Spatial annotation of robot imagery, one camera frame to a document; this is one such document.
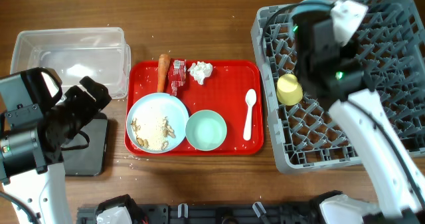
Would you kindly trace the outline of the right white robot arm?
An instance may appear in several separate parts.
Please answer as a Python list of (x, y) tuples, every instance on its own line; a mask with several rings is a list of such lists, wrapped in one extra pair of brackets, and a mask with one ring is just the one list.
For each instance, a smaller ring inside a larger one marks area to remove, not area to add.
[(295, 75), (345, 133), (378, 198), (362, 223), (423, 223), (424, 175), (391, 126), (375, 85), (355, 58), (354, 34), (367, 14), (352, 0), (305, 0), (292, 14)]

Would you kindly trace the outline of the white plastic spoon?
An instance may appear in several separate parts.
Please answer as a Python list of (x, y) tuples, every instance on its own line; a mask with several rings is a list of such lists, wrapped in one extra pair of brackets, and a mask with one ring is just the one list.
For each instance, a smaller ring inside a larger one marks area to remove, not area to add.
[(254, 89), (248, 90), (245, 96), (245, 103), (247, 105), (246, 120), (243, 131), (243, 139), (249, 141), (252, 135), (252, 109), (257, 100), (256, 91)]

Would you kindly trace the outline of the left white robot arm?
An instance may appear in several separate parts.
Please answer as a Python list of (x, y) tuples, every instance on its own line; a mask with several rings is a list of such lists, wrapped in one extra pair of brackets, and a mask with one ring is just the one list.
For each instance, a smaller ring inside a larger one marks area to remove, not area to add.
[(112, 100), (89, 76), (66, 92), (51, 68), (31, 68), (1, 79), (1, 197), (20, 223), (71, 223), (63, 152), (83, 150), (83, 132)]

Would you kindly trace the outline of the yellow plastic cup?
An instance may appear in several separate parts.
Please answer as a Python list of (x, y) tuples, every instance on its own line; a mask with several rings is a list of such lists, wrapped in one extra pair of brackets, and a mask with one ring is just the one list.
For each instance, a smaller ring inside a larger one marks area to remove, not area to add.
[(276, 85), (278, 101), (286, 106), (293, 106), (303, 98), (303, 90), (294, 74), (284, 74), (279, 77)]

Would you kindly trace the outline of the green bowl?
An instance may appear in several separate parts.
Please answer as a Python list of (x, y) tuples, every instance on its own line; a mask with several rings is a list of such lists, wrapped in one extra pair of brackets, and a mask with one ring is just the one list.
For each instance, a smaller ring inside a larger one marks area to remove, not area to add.
[(196, 150), (209, 152), (224, 143), (227, 125), (219, 113), (212, 110), (200, 110), (188, 119), (185, 135), (189, 144)]

